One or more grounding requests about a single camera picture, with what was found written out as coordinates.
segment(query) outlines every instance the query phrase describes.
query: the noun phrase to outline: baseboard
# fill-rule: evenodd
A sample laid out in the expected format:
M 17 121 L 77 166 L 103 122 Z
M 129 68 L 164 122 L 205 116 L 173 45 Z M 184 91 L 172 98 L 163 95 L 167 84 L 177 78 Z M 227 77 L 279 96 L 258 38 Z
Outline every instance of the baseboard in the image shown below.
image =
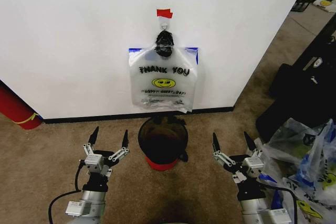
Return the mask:
M 230 111 L 233 111 L 233 109 L 234 107 L 199 109 L 199 110 L 193 110 L 193 112 L 187 113 L 187 115 L 200 114 L 200 113 L 230 112 Z M 44 122 L 45 123 L 78 123 L 78 122 L 92 122 L 92 121 L 104 121 L 104 120 L 131 119 L 131 118 L 152 118 L 154 116 L 165 116 L 165 115 L 186 115 L 186 114 L 180 111 L 150 112 L 150 113 L 121 114 L 121 115 L 84 116 L 81 118 L 52 118 L 52 119 L 44 119 Z

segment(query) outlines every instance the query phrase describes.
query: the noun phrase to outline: plastic bag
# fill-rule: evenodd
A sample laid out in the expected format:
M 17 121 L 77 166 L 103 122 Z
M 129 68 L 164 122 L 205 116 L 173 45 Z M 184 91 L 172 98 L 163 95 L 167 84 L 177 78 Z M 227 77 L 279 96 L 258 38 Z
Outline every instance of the plastic bag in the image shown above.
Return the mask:
M 282 179 L 283 187 L 292 190 L 297 197 L 298 223 L 306 224 L 335 224 L 336 206 L 327 205 L 313 200 L 303 188 L 287 178 Z M 283 206 L 291 219 L 294 219 L 293 200 L 289 193 L 283 194 Z
M 304 156 L 297 173 L 290 178 L 316 202 L 336 205 L 335 125 L 329 120 L 312 149 Z
M 290 118 L 274 133 L 264 148 L 270 157 L 299 167 L 302 159 L 312 149 L 316 138 L 323 138 L 320 135 L 323 128 L 324 125 L 320 125 L 311 129 Z
M 171 55 L 152 48 L 130 48 L 133 104 L 143 109 L 192 111 L 197 80 L 197 48 L 171 47 Z
M 327 135 L 331 139 L 334 138 L 333 131 L 328 131 Z M 306 187 L 301 187 L 297 182 L 291 179 L 285 178 L 287 174 L 279 162 L 269 156 L 268 149 L 265 148 L 266 144 L 262 145 L 261 141 L 255 141 L 258 149 L 262 150 L 262 156 L 260 157 L 265 167 L 260 174 L 259 179 L 262 183 L 266 183 L 272 186 L 284 187 L 290 189 L 297 198 L 298 207 L 298 223 L 300 224 L 335 224 L 336 223 L 336 206 L 333 204 L 325 204 L 319 200 L 313 199 L 306 191 Z M 328 154 L 333 153 L 333 148 L 329 148 Z M 282 199 L 282 207 L 286 208 L 290 218 L 294 220 L 294 209 L 292 196 L 285 191 L 278 191 L 280 199 Z

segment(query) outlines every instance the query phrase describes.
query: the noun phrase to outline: white wall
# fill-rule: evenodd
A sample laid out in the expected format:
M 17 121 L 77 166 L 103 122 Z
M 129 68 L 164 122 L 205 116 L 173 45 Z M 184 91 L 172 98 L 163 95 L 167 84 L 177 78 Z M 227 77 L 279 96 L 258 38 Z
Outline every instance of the white wall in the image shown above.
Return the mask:
M 170 7 L 177 46 L 200 47 L 194 108 L 233 106 L 295 0 L 0 0 L 0 78 L 45 119 L 142 112 L 128 48 Z

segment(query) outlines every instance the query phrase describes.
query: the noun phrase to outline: brown carpet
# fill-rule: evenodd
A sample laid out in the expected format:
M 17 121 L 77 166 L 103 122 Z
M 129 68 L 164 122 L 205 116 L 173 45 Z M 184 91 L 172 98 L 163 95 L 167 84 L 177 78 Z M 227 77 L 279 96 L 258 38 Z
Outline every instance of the brown carpet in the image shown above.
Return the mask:
M 292 64 L 331 14 L 311 6 L 290 13 L 242 92 L 234 112 L 186 115 L 189 161 L 172 170 L 149 168 L 137 134 L 146 119 L 87 123 L 43 124 L 25 131 L 0 116 L 1 223 L 47 223 L 50 201 L 73 190 L 82 144 L 96 126 L 96 148 L 119 149 L 129 130 L 130 155 L 114 167 L 108 183 L 104 223 L 242 223 L 237 189 L 230 176 L 212 159 L 212 133 L 229 155 L 246 150 L 243 131 L 256 138 L 256 118 L 272 103 L 268 88 L 281 63 Z M 82 170 L 79 184 L 87 181 Z M 74 194 L 54 205 L 54 223 L 71 220 L 64 212 Z

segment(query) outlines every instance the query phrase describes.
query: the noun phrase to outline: yellow smiley face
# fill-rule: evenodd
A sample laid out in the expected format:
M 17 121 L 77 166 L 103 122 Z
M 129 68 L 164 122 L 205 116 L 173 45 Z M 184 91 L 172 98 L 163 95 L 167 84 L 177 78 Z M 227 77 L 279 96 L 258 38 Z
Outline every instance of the yellow smiley face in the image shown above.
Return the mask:
M 297 200 L 296 202 L 304 213 L 314 216 L 316 218 L 322 219 L 322 216 L 318 212 L 316 212 L 314 209 L 312 209 L 311 206 L 309 206 L 307 202 L 303 200 Z
M 322 182 L 323 190 L 325 190 L 328 186 L 332 186 L 336 183 L 336 175 L 332 173 L 328 173 L 328 177 L 325 181 Z
M 172 88 L 176 85 L 175 81 L 171 79 L 154 79 L 152 84 L 161 89 Z
M 330 2 L 330 1 L 328 1 L 328 0 L 322 0 L 321 2 L 320 2 L 320 5 L 321 6 L 329 6 L 329 5 L 331 5 L 332 3 Z

